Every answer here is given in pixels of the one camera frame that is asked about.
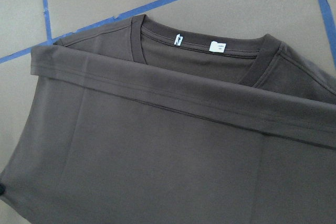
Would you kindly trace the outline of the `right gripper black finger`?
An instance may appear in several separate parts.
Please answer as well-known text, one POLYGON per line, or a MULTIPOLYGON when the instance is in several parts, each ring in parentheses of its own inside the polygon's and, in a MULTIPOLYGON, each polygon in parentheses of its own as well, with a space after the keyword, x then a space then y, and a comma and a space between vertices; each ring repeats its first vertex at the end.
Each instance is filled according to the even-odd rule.
POLYGON ((3 195, 6 191, 6 187, 5 185, 3 185, 2 183, 0 183, 0 195, 3 195))

